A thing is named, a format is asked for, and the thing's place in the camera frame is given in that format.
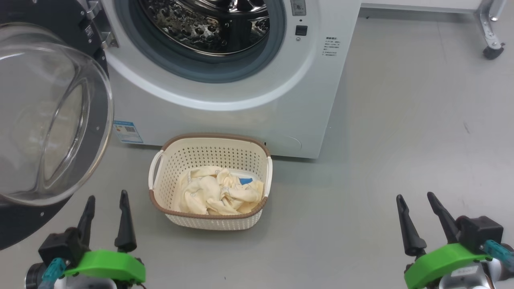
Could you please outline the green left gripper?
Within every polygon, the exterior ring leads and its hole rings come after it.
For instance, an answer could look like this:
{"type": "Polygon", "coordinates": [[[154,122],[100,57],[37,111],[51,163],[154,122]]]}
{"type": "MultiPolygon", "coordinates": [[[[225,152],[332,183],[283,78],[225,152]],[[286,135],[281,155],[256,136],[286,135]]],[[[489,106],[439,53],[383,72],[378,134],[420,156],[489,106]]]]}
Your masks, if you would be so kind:
{"type": "MultiPolygon", "coordinates": [[[[96,198],[88,198],[83,214],[77,225],[80,241],[85,247],[90,245],[91,224],[95,217],[96,198]]],[[[87,251],[74,268],[64,271],[64,276],[86,275],[95,278],[105,278],[127,283],[145,283],[146,268],[134,256],[127,254],[137,248],[135,229],[131,214],[129,196],[126,190],[121,191],[119,208],[121,218],[114,245],[117,251],[95,250],[87,251]]]]}

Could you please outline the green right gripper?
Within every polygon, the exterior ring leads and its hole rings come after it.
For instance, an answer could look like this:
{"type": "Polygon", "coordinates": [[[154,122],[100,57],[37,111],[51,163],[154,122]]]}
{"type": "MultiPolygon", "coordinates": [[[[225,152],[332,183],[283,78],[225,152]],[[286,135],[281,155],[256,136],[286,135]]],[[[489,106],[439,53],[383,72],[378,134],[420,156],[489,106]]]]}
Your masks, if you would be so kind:
{"type": "Polygon", "coordinates": [[[404,273],[404,281],[408,289],[425,288],[432,281],[461,267],[490,258],[490,255],[484,253],[474,254],[458,243],[459,229],[455,219],[433,192],[428,192],[426,195],[434,214],[439,218],[448,244],[426,254],[426,242],[420,238],[410,218],[409,207],[401,194],[396,196],[404,253],[407,256],[419,257],[404,273]]]}

